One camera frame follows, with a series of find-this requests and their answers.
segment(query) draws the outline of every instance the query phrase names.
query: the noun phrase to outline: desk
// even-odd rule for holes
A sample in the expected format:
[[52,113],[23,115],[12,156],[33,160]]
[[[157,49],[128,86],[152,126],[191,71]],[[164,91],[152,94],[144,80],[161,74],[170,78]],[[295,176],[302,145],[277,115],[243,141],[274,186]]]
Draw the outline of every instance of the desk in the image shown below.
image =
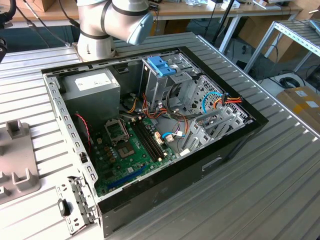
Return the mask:
[[[69,17],[78,20],[78,8],[74,0],[63,0],[63,7]],[[210,18],[212,14],[212,7],[202,4],[201,6],[189,6],[184,2],[173,3],[173,2],[162,2],[159,4],[159,16],[158,20],[178,20],[178,19],[201,19],[201,18]],[[34,23],[41,27],[42,25],[34,15],[28,9],[21,9],[22,12]],[[295,4],[292,4],[291,7],[283,7],[283,9],[277,10],[264,10],[261,7],[253,4],[241,4],[240,8],[232,9],[229,13],[229,17],[232,17],[232,22],[227,30],[227,33],[222,41],[222,44],[219,48],[221,53],[224,53],[228,43],[239,23],[241,17],[249,16],[271,16],[271,15],[289,15],[289,20],[296,18],[297,14],[302,10]],[[214,11],[213,18],[221,18],[225,13],[225,10],[222,8],[216,8]],[[70,25],[69,21],[66,20],[66,17],[62,13],[58,1],[56,1],[52,7],[49,8],[47,12],[38,12],[39,17],[48,25],[48,26],[64,26]],[[17,12],[12,20],[14,28],[26,28],[27,24],[24,22],[22,16]]]
[[[317,239],[319,135],[200,36],[186,32],[148,37],[139,46],[115,41],[115,46],[121,56],[187,46],[269,122],[232,160],[109,240]],[[37,192],[0,205],[1,239],[70,239],[55,185],[79,173],[40,70],[79,62],[74,49],[60,47],[10,53],[0,64],[0,127],[14,119],[30,125],[41,181]],[[90,225],[74,239],[102,240],[99,230]]]

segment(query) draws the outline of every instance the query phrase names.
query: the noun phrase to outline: metal bracket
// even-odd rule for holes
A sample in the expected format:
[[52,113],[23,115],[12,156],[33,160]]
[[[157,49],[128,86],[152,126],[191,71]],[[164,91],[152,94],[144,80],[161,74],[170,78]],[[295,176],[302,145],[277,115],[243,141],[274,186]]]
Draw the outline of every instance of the metal bracket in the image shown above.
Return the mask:
[[68,216],[65,218],[71,235],[81,231],[88,224],[93,224],[98,218],[98,209],[93,195],[85,179],[81,177],[68,177],[68,181],[55,187],[60,201],[58,205],[62,211],[61,203],[66,202]]

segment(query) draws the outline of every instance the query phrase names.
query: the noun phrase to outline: aluminum slotted surface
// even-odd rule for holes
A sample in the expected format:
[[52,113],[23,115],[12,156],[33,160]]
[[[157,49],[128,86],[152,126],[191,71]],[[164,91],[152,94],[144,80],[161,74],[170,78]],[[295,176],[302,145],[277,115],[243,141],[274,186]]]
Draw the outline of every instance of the aluminum slotted surface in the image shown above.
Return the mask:
[[[320,233],[319,140],[217,50],[192,33],[115,42],[122,56],[187,46],[269,123],[230,162],[119,229],[109,239],[310,239]],[[0,206],[1,239],[67,239],[54,186],[76,175],[40,69],[78,63],[70,48],[9,54],[0,65],[0,126],[20,118],[31,136],[42,187]],[[101,239],[97,225],[76,239]]]
[[320,35],[307,20],[276,22],[274,28],[320,57]]

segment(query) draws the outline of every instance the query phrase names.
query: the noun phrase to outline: red cable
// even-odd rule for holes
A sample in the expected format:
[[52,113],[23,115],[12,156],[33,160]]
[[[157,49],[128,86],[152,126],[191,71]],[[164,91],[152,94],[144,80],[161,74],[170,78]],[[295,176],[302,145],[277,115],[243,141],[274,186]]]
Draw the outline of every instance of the red cable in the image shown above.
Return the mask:
[[78,118],[80,118],[82,120],[82,122],[84,123],[85,129],[86,129],[86,134],[88,135],[88,144],[89,144],[89,152],[91,152],[91,142],[90,142],[90,133],[89,133],[89,128],[87,125],[86,120],[80,116],[79,114],[75,113],[74,115],[76,115]]

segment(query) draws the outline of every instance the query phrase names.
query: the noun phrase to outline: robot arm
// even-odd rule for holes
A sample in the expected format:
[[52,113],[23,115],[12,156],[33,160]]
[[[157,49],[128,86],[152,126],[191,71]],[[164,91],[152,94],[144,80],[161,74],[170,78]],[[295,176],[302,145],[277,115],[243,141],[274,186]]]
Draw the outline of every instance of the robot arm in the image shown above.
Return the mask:
[[147,0],[78,0],[78,53],[87,61],[115,55],[113,37],[139,45],[149,35],[153,15]]

